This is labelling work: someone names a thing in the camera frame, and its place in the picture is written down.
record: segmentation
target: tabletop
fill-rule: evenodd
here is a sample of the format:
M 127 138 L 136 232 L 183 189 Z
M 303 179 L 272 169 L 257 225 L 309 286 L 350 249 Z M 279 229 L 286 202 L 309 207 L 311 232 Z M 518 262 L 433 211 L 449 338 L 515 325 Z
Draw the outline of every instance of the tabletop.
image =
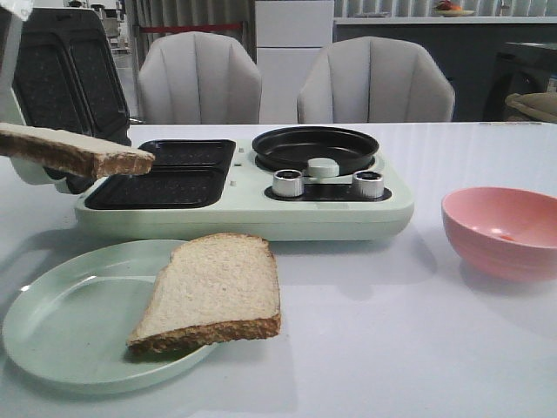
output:
M 132 126 L 154 138 L 255 138 L 277 126 Z M 557 125 L 345 125 L 374 136 L 414 193 L 408 227 L 381 241 L 273 242 L 283 327 L 219 345 L 193 369 L 125 394 L 71 394 L 0 348 L 0 416 L 107 418 L 551 417 L 557 287 L 464 263 L 444 234 L 448 192 L 499 185 L 557 196 Z M 117 243 L 76 226 L 76 196 L 25 184 L 0 158 L 0 319 L 20 289 Z

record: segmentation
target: light green plate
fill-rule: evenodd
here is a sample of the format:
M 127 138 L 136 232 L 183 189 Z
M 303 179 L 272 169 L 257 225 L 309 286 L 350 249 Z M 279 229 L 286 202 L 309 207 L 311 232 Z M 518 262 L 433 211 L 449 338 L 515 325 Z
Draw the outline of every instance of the light green plate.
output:
M 39 277 L 22 289 L 4 319 L 8 356 L 50 384 L 86 394 L 145 388 L 193 367 L 216 345 L 146 356 L 130 354 L 125 345 L 156 274 L 182 243 L 150 239 L 109 246 Z

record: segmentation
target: slice of bread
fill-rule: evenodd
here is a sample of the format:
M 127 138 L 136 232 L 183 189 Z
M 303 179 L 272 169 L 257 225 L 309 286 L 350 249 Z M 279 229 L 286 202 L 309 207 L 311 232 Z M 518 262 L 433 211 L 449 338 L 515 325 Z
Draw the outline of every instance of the slice of bread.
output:
M 145 174 L 155 160 L 149 152 L 104 139 L 6 123 L 0 123 L 0 155 L 89 179 L 112 174 Z
M 277 265 L 256 236 L 217 233 L 176 248 L 128 337 L 136 353 L 254 340 L 280 330 Z

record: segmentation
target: white cabinet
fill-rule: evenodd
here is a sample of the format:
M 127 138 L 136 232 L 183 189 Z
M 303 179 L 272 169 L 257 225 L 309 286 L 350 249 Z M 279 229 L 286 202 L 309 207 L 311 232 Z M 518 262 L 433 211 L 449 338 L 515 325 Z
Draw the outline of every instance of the white cabinet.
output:
M 64 0 L 35 0 L 33 7 L 64 7 Z
M 320 48 L 332 42 L 334 1 L 257 1 L 260 122 L 294 124 L 296 98 Z

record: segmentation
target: black cooking plate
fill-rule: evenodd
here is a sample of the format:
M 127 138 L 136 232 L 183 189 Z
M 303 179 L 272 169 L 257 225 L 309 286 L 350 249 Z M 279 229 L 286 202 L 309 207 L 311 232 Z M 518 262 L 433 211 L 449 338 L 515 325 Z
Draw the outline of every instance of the black cooking plate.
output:
M 367 168 L 379 143 L 365 133 L 331 126 L 295 126 L 269 131 L 252 142 L 257 161 L 269 170 L 304 170 L 311 158 L 331 158 L 340 175 Z

